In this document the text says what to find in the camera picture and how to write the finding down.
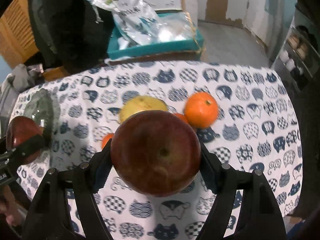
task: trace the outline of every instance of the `screw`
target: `screw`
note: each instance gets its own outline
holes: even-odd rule
[[[48,172],[50,175],[52,175],[52,174],[55,173],[55,171],[56,171],[56,168],[50,168],[50,169],[48,169],[47,172]]]
[[[88,168],[88,167],[89,167],[89,163],[87,163],[87,162],[83,162],[83,163],[80,164],[80,168],[81,169],[85,169],[85,168]]]
[[[228,163],[221,164],[221,167],[224,168],[225,170],[230,169],[230,165]]]
[[[262,175],[262,171],[261,170],[254,170],[254,173],[257,174],[258,176]]]

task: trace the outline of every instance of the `table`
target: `table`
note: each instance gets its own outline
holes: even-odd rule
[[[71,169],[101,150],[101,139],[116,131],[119,110],[130,98],[157,97],[170,112],[182,113],[188,96],[206,91],[219,104],[218,120],[198,133],[208,150],[237,170],[261,169],[283,216],[298,204],[299,127],[284,86],[270,69],[195,61],[97,67],[26,91],[19,96],[12,117],[22,115],[30,95],[41,88],[51,91],[60,116],[52,150],[18,170],[21,186],[31,198],[49,167]],[[83,234],[73,192],[67,193],[74,229]],[[114,239],[158,240],[194,238],[215,199],[200,174],[181,193],[152,198],[131,190],[114,169],[94,197]],[[237,191],[226,236],[235,230],[241,200],[242,192]]]

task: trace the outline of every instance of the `red apple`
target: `red apple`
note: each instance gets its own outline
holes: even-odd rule
[[[30,118],[17,116],[11,120],[7,129],[6,148],[7,151],[16,148],[36,134],[42,135],[41,128]],[[28,156],[23,164],[33,162],[40,155],[40,151]]]
[[[120,178],[149,196],[182,191],[199,171],[200,158],[200,143],[191,126],[165,111],[131,116],[111,142],[111,160]]]

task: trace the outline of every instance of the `mandarin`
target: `mandarin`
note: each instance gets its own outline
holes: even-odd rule
[[[102,139],[102,142],[101,142],[101,148],[103,149],[106,144],[108,143],[108,141],[113,138],[115,134],[114,133],[108,133],[103,139]]]
[[[206,92],[193,94],[184,108],[184,115],[188,123],[195,128],[206,129],[218,117],[217,101]]]
[[[183,122],[189,124],[189,123],[188,123],[188,119],[186,118],[185,115],[179,114],[179,113],[175,113],[174,115],[175,115],[176,117],[180,118]]]

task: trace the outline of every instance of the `teal box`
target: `teal box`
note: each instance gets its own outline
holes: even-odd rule
[[[118,39],[121,37],[118,28],[115,27],[112,31],[111,38],[109,40],[108,55],[111,60],[118,59],[120,57],[141,57],[147,55],[161,54],[166,52],[179,52],[179,51],[198,51],[204,45],[204,38],[196,29],[196,36],[194,40],[184,40],[184,41],[169,41],[161,43],[153,43],[145,46],[133,46],[127,49],[119,50]]]

